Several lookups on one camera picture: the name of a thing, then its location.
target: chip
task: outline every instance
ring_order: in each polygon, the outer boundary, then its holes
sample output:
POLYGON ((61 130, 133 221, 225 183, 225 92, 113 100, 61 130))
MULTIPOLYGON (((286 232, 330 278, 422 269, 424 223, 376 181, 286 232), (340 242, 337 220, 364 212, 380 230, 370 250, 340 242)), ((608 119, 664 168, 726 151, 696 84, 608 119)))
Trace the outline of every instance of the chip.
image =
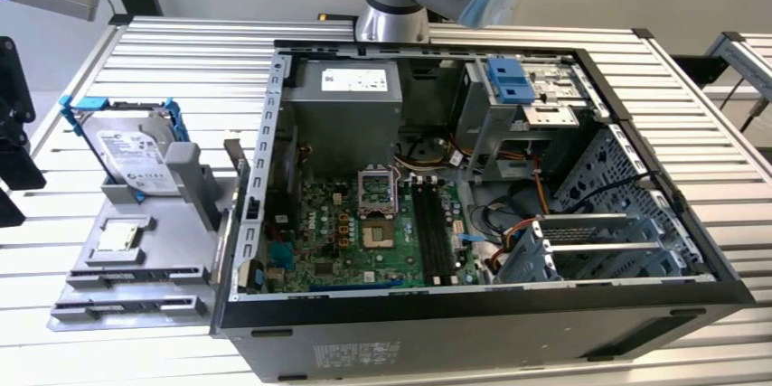
POLYGON ((316 276, 329 276, 333 274, 333 263, 332 262, 317 262, 313 265, 313 274, 316 276))

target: hard drive label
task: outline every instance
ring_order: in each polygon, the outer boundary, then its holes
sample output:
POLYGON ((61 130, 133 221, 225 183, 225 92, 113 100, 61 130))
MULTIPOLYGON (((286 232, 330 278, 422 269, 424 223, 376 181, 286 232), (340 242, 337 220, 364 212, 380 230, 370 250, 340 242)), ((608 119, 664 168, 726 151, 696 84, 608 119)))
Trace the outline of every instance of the hard drive label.
POLYGON ((153 137, 138 131, 101 130, 97 138, 130 187, 146 194, 178 192, 153 137))

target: blue plastic latch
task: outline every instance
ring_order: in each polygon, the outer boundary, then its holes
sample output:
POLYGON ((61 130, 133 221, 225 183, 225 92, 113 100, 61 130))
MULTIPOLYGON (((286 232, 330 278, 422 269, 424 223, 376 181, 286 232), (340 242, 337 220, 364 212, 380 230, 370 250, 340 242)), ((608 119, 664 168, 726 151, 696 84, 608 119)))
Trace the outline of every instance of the blue plastic latch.
POLYGON ((77 120, 74 119, 74 114, 72 113, 72 108, 69 107, 70 102, 72 96, 62 95, 61 98, 58 99, 58 105, 61 106, 61 110, 58 111, 58 113, 61 114, 61 117, 66 119, 66 121, 69 122, 69 125, 72 126, 72 133, 74 133, 74 136, 81 137, 82 127, 78 124, 77 120))
POLYGON ((74 105, 77 110, 98 111, 109 106, 109 101, 105 97, 82 97, 74 105))
POLYGON ((530 88, 522 65, 516 59, 488 58, 486 76, 498 92, 501 103, 530 104, 536 92, 530 88))
POLYGON ((181 142, 189 142, 190 137, 188 136, 188 129, 182 122, 182 112, 180 110, 180 105, 173 99, 166 99, 164 101, 164 108, 170 114, 170 123, 173 124, 173 134, 177 136, 177 140, 181 142))

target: side panel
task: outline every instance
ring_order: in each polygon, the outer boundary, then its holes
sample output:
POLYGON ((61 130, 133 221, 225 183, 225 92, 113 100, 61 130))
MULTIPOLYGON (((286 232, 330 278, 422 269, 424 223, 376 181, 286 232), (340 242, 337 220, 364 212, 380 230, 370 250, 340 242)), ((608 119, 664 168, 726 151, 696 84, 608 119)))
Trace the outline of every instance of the side panel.
MULTIPOLYGON (((630 343, 633 358, 728 313, 668 308, 388 321, 225 332, 262 381, 333 379, 586 362, 630 343), (652 329, 662 333, 652 339, 652 329)), ((592 360, 609 361, 609 357, 592 360)))

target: black mount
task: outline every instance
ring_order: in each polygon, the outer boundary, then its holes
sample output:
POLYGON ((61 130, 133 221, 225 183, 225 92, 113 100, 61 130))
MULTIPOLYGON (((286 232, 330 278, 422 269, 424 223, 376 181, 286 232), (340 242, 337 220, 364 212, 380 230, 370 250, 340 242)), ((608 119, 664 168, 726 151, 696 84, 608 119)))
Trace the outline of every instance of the black mount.
MULTIPOLYGON (((12 190, 40 189, 44 175, 26 152, 29 139, 24 124, 34 120, 34 107, 16 44, 0 37, 0 179, 12 190)), ((6 193, 0 190, 0 228, 20 226, 24 214, 6 193)))

